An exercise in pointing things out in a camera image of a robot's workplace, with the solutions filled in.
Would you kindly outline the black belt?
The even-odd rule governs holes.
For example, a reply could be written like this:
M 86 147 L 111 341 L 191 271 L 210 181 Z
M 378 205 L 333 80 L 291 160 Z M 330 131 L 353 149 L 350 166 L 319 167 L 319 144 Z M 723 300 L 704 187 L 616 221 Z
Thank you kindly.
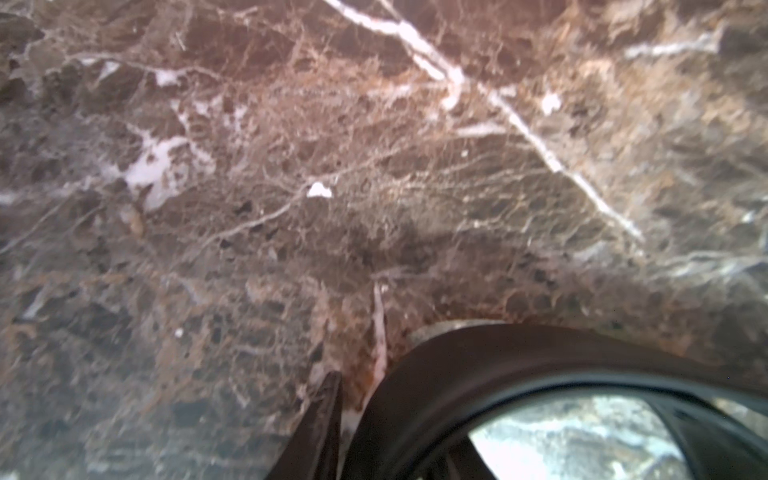
M 346 479 L 414 479 L 469 432 L 505 413 L 577 396 L 645 401 L 696 479 L 763 479 L 767 442 L 715 405 L 758 413 L 767 391 L 716 367 L 565 327 L 490 324 L 414 348 L 371 396 Z

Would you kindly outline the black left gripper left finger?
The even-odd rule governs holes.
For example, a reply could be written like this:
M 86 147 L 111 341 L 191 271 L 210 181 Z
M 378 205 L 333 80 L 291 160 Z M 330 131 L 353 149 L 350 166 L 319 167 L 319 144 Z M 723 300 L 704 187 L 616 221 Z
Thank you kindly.
M 328 373 L 267 480 L 334 480 L 337 478 L 342 374 Z

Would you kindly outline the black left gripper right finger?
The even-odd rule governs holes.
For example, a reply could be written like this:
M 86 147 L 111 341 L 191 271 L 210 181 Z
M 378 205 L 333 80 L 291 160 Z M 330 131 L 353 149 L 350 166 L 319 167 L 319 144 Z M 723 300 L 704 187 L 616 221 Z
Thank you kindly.
M 496 480 L 469 437 L 463 438 L 428 469 L 429 480 Z

